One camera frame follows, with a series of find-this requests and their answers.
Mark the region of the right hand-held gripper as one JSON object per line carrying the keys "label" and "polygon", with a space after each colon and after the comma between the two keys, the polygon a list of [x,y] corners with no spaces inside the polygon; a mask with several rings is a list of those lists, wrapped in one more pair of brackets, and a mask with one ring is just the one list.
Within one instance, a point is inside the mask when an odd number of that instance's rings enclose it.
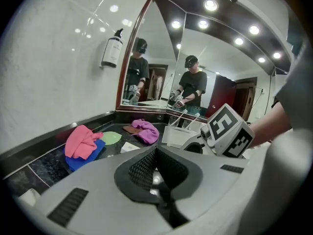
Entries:
{"label": "right hand-held gripper", "polygon": [[225,103],[201,128],[201,135],[189,138],[181,150],[203,154],[207,145],[216,156],[242,158],[255,138],[249,125]]}

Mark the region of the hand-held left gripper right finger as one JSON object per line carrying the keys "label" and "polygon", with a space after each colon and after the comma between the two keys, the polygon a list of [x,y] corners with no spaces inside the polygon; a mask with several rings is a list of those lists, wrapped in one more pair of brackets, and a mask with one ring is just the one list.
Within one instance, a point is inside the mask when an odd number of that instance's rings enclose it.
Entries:
{"label": "hand-held left gripper right finger", "polygon": [[306,199],[312,133],[278,136],[250,159],[228,159],[165,147],[201,170],[198,187],[173,189],[170,235],[288,235],[298,233],[295,210]]}

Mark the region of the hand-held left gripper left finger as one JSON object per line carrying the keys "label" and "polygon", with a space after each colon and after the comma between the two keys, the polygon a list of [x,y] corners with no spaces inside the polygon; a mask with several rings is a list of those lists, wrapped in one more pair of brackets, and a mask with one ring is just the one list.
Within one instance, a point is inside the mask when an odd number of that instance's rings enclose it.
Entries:
{"label": "hand-held left gripper left finger", "polygon": [[154,147],[90,162],[43,193],[33,219],[49,235],[160,235],[172,231],[153,204],[134,202],[115,183],[119,166]]}

